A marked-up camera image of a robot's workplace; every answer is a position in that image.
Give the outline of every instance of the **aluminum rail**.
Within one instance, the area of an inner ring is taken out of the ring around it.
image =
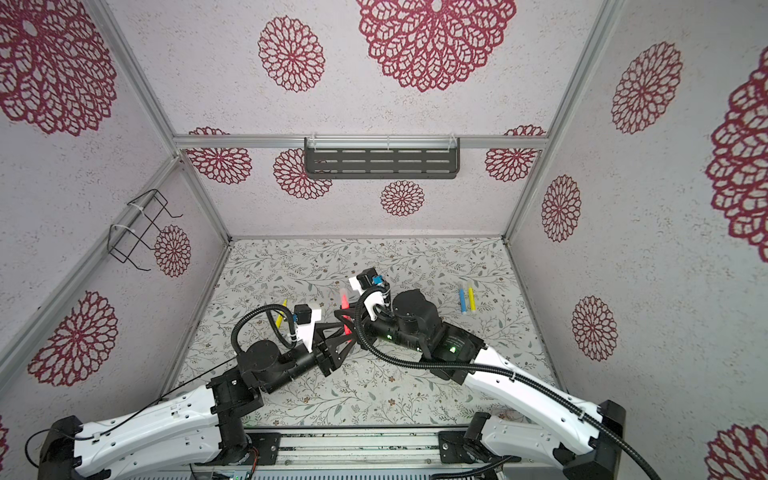
[[[547,147],[547,137],[507,135],[174,135],[176,148],[304,148],[304,138],[310,147],[318,149],[356,148],[421,148],[445,150],[462,148],[534,148]]]

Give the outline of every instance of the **yellow marker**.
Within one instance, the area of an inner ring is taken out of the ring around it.
[[[283,306],[288,306],[288,299],[283,300]],[[283,323],[282,313],[277,317],[277,320],[275,321],[275,325],[277,325],[277,328],[280,328],[281,323]]]
[[[475,306],[475,291],[467,285],[467,293],[469,294],[469,309],[473,312],[477,312],[477,307]]]

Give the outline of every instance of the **red marker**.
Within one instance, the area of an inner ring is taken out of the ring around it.
[[[340,289],[339,290],[339,295],[341,296],[341,307],[342,308],[349,308],[349,299],[347,298],[349,293],[346,291],[346,288]],[[350,322],[352,321],[352,319],[350,319],[347,315],[345,315],[344,318],[346,318]],[[352,333],[352,330],[350,330],[349,327],[345,325],[344,326],[344,335],[349,335],[350,333]]]

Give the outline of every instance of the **marker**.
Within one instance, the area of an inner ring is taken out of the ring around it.
[[[464,288],[461,285],[458,287],[458,300],[462,303],[462,315],[465,315],[467,313],[467,301],[464,300]]]
[[[349,292],[346,291],[346,288],[339,289],[339,296],[341,296],[341,307],[349,308]],[[345,315],[344,318],[351,320],[347,315]],[[344,335],[349,335],[350,333],[352,333],[352,330],[350,330],[349,327],[345,325]]]
[[[288,306],[288,299],[283,300],[283,306]],[[280,324],[283,322],[283,314],[281,313],[277,317],[277,321],[275,322],[275,325],[277,325],[277,328],[280,328]]]
[[[469,295],[469,309],[473,312],[477,312],[478,309],[475,306],[475,291],[469,286],[469,282],[467,282],[467,294]]]

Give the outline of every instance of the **blue marker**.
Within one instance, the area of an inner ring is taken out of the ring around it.
[[[458,288],[458,299],[462,303],[462,315],[467,313],[467,301],[464,300],[464,288],[460,286]]]

